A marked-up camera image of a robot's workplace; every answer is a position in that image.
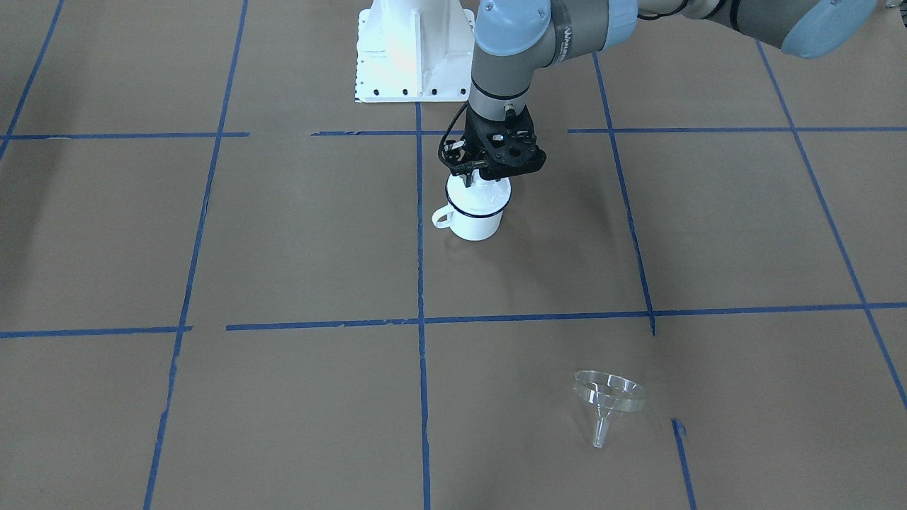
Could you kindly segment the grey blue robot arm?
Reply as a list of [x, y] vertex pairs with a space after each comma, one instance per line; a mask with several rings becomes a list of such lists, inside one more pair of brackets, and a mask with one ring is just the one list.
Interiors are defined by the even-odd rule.
[[638, 21], [680, 14], [814, 59], [864, 25], [874, 1], [483, 1], [474, 25], [472, 89], [458, 110], [464, 134], [443, 136], [438, 158], [471, 186], [540, 171], [527, 96], [534, 72], [621, 45]]

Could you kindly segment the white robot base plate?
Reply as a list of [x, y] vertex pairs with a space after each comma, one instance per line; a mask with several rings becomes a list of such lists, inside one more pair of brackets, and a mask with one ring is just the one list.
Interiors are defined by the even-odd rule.
[[459, 1], [373, 1], [357, 19], [354, 100], [465, 101], [474, 22]]

